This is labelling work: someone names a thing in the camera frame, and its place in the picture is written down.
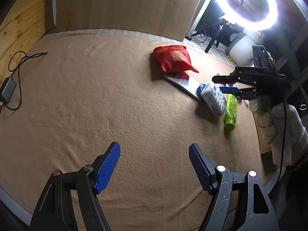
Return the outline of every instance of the green plastic bottle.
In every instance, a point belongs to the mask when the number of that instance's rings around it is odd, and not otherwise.
[[[228,94],[226,106],[226,123],[224,128],[232,131],[235,128],[236,117],[238,115],[238,100],[234,95]]]

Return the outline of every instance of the tripod leg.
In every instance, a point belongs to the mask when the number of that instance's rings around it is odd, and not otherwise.
[[[219,46],[220,38],[221,38],[222,32],[223,32],[223,30],[224,30],[224,25],[222,25],[221,27],[222,27],[222,29],[221,29],[221,31],[220,31],[218,37],[217,37],[217,40],[216,40],[216,48],[218,48],[218,46]]]
[[[216,30],[215,34],[213,35],[212,39],[210,40],[210,43],[208,44],[208,46],[205,49],[205,53],[209,52],[210,48],[212,47],[212,45],[216,41],[216,39],[219,36],[219,34],[222,31],[222,29],[223,28],[221,26],[219,26],[219,28]]]

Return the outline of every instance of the tan fabric surface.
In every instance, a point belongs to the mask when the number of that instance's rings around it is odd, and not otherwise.
[[[76,171],[117,141],[121,157],[99,195],[112,230],[184,231],[200,225],[210,202],[188,158],[191,143],[217,164],[253,169],[265,182],[249,109],[239,106],[236,129],[226,132],[224,117],[162,78],[150,56],[157,46],[119,35],[41,39],[29,54],[48,54],[21,67],[20,109],[1,114],[2,187],[33,211],[53,170]],[[200,72],[188,74],[199,82],[232,71],[188,52]],[[10,106],[18,101],[16,90]]]

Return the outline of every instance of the wooden board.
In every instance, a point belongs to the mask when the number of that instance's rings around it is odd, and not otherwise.
[[[10,46],[36,22],[45,16],[46,0],[27,9],[0,31],[0,58]]]
[[[22,34],[6,51],[4,56],[0,59],[0,84],[6,77],[10,75],[8,71],[8,64],[11,57],[19,50],[25,51],[26,53],[32,48],[32,46],[45,34],[46,24],[45,18],[42,18],[37,23],[32,25],[24,34]],[[10,68],[15,68],[23,55],[16,55],[11,61]]]
[[[182,41],[199,0],[57,0],[57,31],[115,28]]]
[[[17,0],[8,12],[7,16],[4,18],[2,24],[0,25],[0,30],[7,26],[14,18],[16,18],[22,12],[38,4],[41,1],[44,0]]]

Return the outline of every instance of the ring light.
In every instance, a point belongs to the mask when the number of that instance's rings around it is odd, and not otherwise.
[[[226,15],[224,16],[226,20],[234,21],[240,26],[252,31],[268,29],[271,26],[273,26],[273,24],[277,20],[278,10],[275,0],[267,0],[267,3],[269,5],[269,14],[263,21],[259,22],[251,22],[242,18],[238,13],[234,11],[234,9],[230,7],[227,0],[217,0],[217,1],[222,10],[226,13]]]

